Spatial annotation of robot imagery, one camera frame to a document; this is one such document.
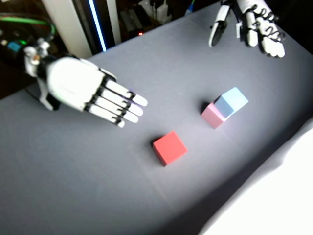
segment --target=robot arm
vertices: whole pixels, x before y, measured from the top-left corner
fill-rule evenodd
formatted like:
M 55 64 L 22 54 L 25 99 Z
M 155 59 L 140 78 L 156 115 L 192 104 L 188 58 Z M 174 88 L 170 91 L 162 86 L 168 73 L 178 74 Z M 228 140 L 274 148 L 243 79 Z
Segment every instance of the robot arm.
M 242 32 L 247 44 L 255 47 L 259 43 L 264 53 L 272 57 L 284 57 L 282 44 L 284 34 L 279 32 L 275 21 L 278 19 L 264 0 L 229 0 L 222 1 L 216 22 L 209 38 L 209 46 L 213 47 L 221 38 L 227 22 L 229 10 L 233 9 L 236 16 L 243 21 Z
M 141 106 L 147 100 L 116 83 L 116 77 L 90 61 L 74 56 L 56 59 L 48 55 L 49 43 L 43 39 L 36 47 L 25 48 L 26 72 L 37 78 L 40 102 L 55 110 L 58 102 L 87 111 L 119 127 L 124 120 L 138 122 Z

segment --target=red block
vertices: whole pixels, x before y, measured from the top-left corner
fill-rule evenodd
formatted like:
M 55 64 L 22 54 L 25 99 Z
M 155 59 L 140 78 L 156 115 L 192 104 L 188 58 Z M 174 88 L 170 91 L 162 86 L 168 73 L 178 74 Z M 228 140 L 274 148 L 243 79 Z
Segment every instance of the red block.
M 187 152 L 187 148 L 179 139 L 175 131 L 153 142 L 153 149 L 164 164 L 172 163 Z
M 215 107 L 214 103 L 210 103 L 203 111 L 201 116 L 216 129 L 219 125 L 224 123 L 229 117 L 224 118 L 220 111 Z

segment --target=cube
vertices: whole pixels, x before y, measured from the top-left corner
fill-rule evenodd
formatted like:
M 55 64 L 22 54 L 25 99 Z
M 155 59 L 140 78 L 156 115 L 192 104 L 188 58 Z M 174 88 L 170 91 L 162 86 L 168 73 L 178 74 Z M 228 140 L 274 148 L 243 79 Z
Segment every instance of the cube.
M 214 103 L 210 103 L 202 112 L 201 116 L 216 129 L 228 118 L 224 118 L 220 111 L 215 107 Z
M 218 98 L 214 105 L 224 118 L 228 118 L 244 107 L 249 101 L 237 87 L 229 90 Z
M 172 163 L 187 152 L 187 148 L 179 139 L 175 131 L 154 141 L 153 149 L 164 166 Z

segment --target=green cable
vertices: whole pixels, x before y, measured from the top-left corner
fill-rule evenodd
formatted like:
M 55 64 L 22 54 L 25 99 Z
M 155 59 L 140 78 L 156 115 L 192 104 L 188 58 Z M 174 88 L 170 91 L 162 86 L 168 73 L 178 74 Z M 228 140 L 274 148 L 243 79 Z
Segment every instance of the green cable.
M 39 25 L 50 25 L 46 21 L 40 21 L 40 20 L 35 20 L 35 19 L 30 19 L 30 18 L 20 18 L 20 17 L 11 17 L 11 16 L 5 16 L 5 17 L 0 17 L 0 21 L 8 21 L 8 22 L 17 22 L 17 23 L 26 23 L 26 24 L 39 24 Z M 54 25 L 51 26 L 51 34 L 55 34 L 55 27 Z

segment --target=blue light strip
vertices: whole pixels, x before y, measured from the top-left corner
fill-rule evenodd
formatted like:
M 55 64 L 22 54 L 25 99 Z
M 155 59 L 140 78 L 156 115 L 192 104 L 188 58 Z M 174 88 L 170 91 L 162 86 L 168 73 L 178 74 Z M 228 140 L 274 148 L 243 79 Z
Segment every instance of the blue light strip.
M 90 8 L 91 8 L 91 12 L 92 12 L 94 23 L 96 24 L 98 36 L 99 36 L 100 43 L 101 43 L 101 46 L 102 46 L 102 50 L 105 52 L 105 51 L 107 51 L 107 49 L 106 49 L 106 45 L 104 44 L 103 35 L 102 35 L 102 32 L 101 32 L 100 23 L 98 21 L 97 12 L 96 12 L 96 8 L 94 7 L 93 0 L 89 0 L 89 5 L 90 5 Z

